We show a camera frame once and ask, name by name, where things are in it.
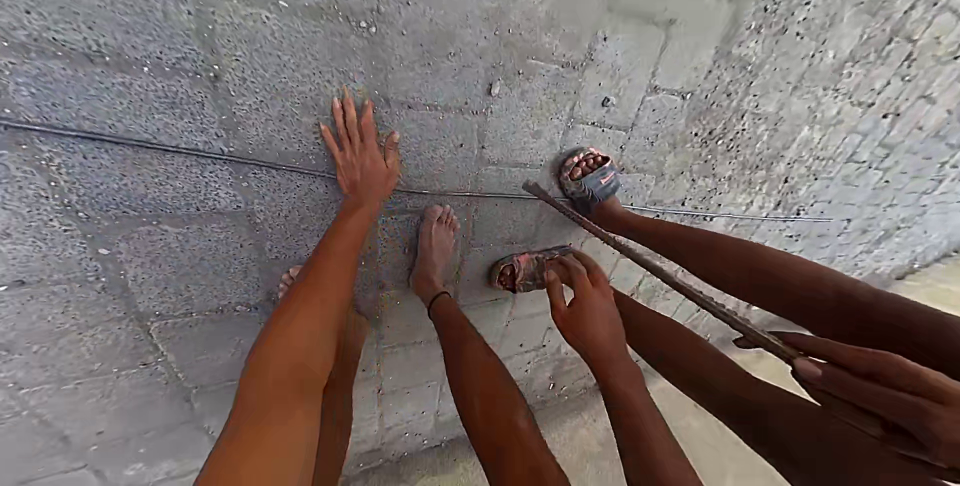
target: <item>concrete floor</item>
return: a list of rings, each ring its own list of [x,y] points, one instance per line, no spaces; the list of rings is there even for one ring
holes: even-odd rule
[[[892,290],[933,308],[960,315],[960,257],[952,256],[898,281]],[[786,365],[762,351],[732,354],[747,371],[804,394]],[[719,420],[663,379],[650,392],[706,486],[787,484],[779,473]],[[571,484],[623,484],[614,432],[600,394],[587,392],[536,413],[546,441]],[[483,469],[466,440],[425,450],[358,473],[350,485],[486,484]]]

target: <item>sandal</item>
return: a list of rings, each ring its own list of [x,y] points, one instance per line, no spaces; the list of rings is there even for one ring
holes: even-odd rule
[[[605,158],[606,163],[586,176],[575,180],[570,178],[570,171],[577,162],[591,156]],[[559,189],[573,203],[573,209],[586,217],[594,212],[594,207],[617,195],[620,189],[620,177],[614,159],[596,148],[574,148],[559,167],[557,179]]]
[[[546,262],[573,253],[568,245],[509,255],[493,263],[489,284],[510,293],[546,289]]]

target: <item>toe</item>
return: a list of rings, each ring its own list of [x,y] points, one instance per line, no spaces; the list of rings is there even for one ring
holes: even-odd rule
[[[443,213],[444,208],[438,204],[427,206],[426,210],[423,211],[423,220],[426,222],[436,222]]]

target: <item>finger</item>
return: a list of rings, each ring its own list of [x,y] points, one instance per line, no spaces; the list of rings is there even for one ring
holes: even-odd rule
[[[378,149],[377,124],[374,123],[374,101],[372,99],[363,102],[363,111],[360,113],[360,136],[363,136],[363,144],[368,151]]]
[[[833,364],[798,358],[794,361],[794,371],[815,389],[872,411],[908,431],[916,431],[929,415],[928,400],[882,386]]]
[[[347,126],[344,124],[344,103],[339,98],[333,99],[333,123],[337,125],[337,136],[340,137],[341,152],[351,148],[351,136],[347,135]]]
[[[546,271],[546,296],[550,300],[550,313],[556,323],[558,316],[567,311],[567,299],[564,298],[564,284],[560,282],[557,272]]]
[[[571,284],[573,284],[571,287],[573,287],[574,295],[592,287],[591,280],[587,277],[587,269],[580,264],[580,261],[578,261],[576,257],[573,255],[563,255],[557,259],[566,271],[570,273]]]
[[[326,148],[330,149],[330,154],[333,155],[333,161],[340,161],[340,146],[337,145],[337,140],[333,138],[333,132],[330,131],[330,128],[324,124],[319,124],[319,134],[323,137],[323,143],[326,144]]]
[[[391,171],[399,171],[401,168],[401,135],[395,131],[391,131],[383,143],[383,161]]]
[[[590,279],[591,284],[600,288],[610,285],[606,273],[604,273],[600,265],[594,261],[593,257],[590,257],[579,249],[573,250],[573,257],[580,261],[580,264],[586,269],[586,277]]]
[[[346,85],[343,86],[343,122],[346,123],[346,134],[350,136],[350,148],[356,154],[360,150],[362,141],[360,131],[357,130],[357,107],[354,96]]]
[[[810,357],[841,366],[860,378],[940,404],[960,390],[960,383],[941,372],[891,352],[797,332],[776,332],[774,336]]]

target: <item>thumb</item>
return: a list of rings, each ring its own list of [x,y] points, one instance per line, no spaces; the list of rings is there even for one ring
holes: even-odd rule
[[[383,143],[383,161],[387,163],[388,169],[400,169],[401,166],[401,135],[391,131],[387,140]]]
[[[550,313],[554,323],[567,311],[567,299],[564,298],[564,284],[560,282],[557,272],[546,271],[546,296],[550,299]]]

